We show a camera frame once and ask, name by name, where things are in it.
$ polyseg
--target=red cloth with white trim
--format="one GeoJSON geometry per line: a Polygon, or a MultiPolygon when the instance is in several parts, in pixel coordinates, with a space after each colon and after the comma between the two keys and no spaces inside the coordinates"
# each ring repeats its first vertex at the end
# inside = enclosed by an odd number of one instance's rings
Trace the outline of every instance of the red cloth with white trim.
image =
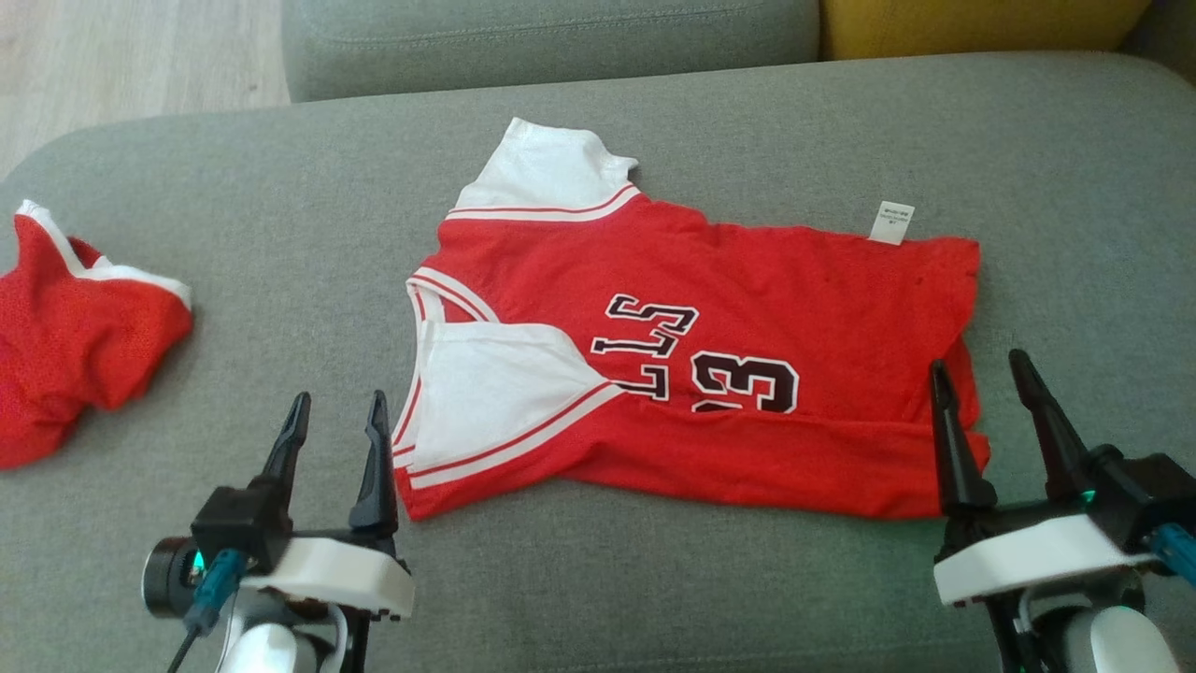
{"type": "MultiPolygon", "coordinates": [[[[590,131],[512,122],[408,280],[396,481],[426,519],[553,476],[724,504],[939,514],[930,362],[980,416],[980,245],[710,222],[590,131]]],[[[987,439],[969,435],[980,465],[987,439]]]]}
{"type": "Polygon", "coordinates": [[[19,257],[0,276],[0,469],[43,459],[89,406],[145,394],[191,330],[182,282],[111,263],[31,201],[13,218],[19,257]]]}

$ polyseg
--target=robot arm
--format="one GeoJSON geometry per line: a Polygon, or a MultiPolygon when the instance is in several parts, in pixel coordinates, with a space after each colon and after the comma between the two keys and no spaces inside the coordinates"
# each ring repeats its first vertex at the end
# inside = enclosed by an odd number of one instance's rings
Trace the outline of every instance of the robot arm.
{"type": "Polygon", "coordinates": [[[395,550],[386,398],[374,393],[370,455],[346,530],[295,532],[287,514],[310,410],[301,393],[262,473],[245,489],[213,491],[190,538],[167,538],[151,552],[142,600],[187,629],[169,671],[213,630],[230,598],[219,673],[360,673],[370,624],[411,614],[414,583],[395,550]],[[318,625],[331,626],[335,638],[311,634],[318,625]]]}
{"type": "Polygon", "coordinates": [[[1046,500],[997,507],[968,449],[946,367],[930,369],[939,496],[934,579],[944,605],[981,602],[1003,673],[1178,673],[1142,614],[1141,574],[1196,585],[1196,479],[1164,454],[1088,452],[1023,351],[1009,354],[1035,421],[1046,500]]]}

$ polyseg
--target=wooden floor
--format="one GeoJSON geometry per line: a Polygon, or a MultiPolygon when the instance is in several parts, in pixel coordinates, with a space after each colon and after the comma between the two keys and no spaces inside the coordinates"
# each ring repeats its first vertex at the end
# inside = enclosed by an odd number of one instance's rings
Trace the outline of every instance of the wooden floor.
{"type": "Polygon", "coordinates": [[[286,105],[281,0],[0,0],[0,177],[78,128],[286,105]]]}

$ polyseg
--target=black cable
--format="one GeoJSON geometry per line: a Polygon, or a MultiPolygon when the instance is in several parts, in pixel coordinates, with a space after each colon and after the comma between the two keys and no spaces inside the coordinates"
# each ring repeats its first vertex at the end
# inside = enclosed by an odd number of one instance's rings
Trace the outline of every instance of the black cable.
{"type": "Polygon", "coordinates": [[[191,629],[187,632],[187,637],[183,638],[183,644],[175,653],[175,660],[170,662],[170,668],[166,669],[166,673],[178,673],[178,667],[183,665],[183,659],[187,657],[187,653],[191,649],[191,644],[199,635],[199,629],[191,629]]]}

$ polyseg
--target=red stripe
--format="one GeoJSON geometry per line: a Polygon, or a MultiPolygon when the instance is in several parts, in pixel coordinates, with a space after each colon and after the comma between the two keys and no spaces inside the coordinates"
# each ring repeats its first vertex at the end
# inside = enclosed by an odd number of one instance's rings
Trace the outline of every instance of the red stripe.
{"type": "Polygon", "coordinates": [[[628,189],[634,188],[634,184],[628,184],[615,192],[605,203],[593,206],[592,208],[453,208],[448,210],[448,214],[453,213],[588,213],[591,210],[599,210],[606,206],[614,203],[623,195],[628,189]]]}
{"type": "Polygon", "coordinates": [[[403,439],[403,433],[407,433],[407,426],[411,423],[411,417],[415,416],[415,405],[420,404],[420,388],[423,387],[423,380],[415,380],[415,391],[411,393],[411,405],[407,408],[407,416],[403,417],[403,424],[398,427],[398,433],[395,434],[395,441],[403,439]]]}
{"type": "Polygon", "coordinates": [[[427,282],[428,285],[435,285],[437,287],[439,287],[440,289],[443,289],[446,294],[452,295],[454,299],[458,299],[459,302],[462,302],[465,306],[472,308],[474,317],[476,317],[477,319],[480,319],[482,322],[487,322],[486,313],[483,313],[481,311],[481,308],[478,308],[476,305],[474,305],[474,301],[470,301],[469,299],[466,299],[465,296],[463,296],[459,292],[457,292],[452,287],[448,287],[447,285],[445,285],[443,282],[438,282],[435,280],[432,280],[431,277],[428,277],[426,275],[415,274],[411,277],[414,277],[415,280],[422,280],[423,282],[427,282]]]}
{"type": "Polygon", "coordinates": [[[581,405],[581,403],[588,400],[590,398],[592,398],[596,394],[598,394],[599,391],[609,388],[610,386],[614,386],[614,384],[611,384],[609,381],[605,383],[605,384],[603,384],[602,386],[598,386],[593,391],[590,391],[585,396],[581,396],[581,398],[579,398],[575,403],[573,403],[572,405],[565,408],[563,410],[561,410],[560,412],[557,412],[556,415],[554,415],[551,418],[549,418],[544,423],[541,423],[536,428],[532,428],[531,430],[524,433],[523,435],[515,438],[514,440],[511,440],[506,445],[500,445],[500,446],[494,447],[493,449],[490,449],[488,452],[477,454],[476,457],[470,457],[470,458],[462,459],[462,460],[458,460],[456,463],[450,463],[450,464],[446,464],[446,465],[438,465],[435,467],[425,470],[423,472],[410,472],[409,475],[410,475],[410,477],[422,477],[425,475],[431,475],[433,472],[440,472],[441,470],[450,470],[450,469],[453,469],[453,467],[460,467],[463,465],[469,465],[469,464],[476,463],[476,461],[478,461],[478,460],[481,460],[481,459],[483,459],[483,458],[486,458],[488,455],[496,454],[496,453],[501,452],[502,449],[506,449],[506,448],[508,448],[508,447],[511,447],[513,445],[518,445],[519,442],[523,442],[527,438],[530,438],[530,436],[535,435],[536,433],[539,433],[544,428],[547,428],[547,427],[556,423],[556,421],[560,420],[562,416],[566,416],[570,411],[575,410],[579,405],[581,405]]]}

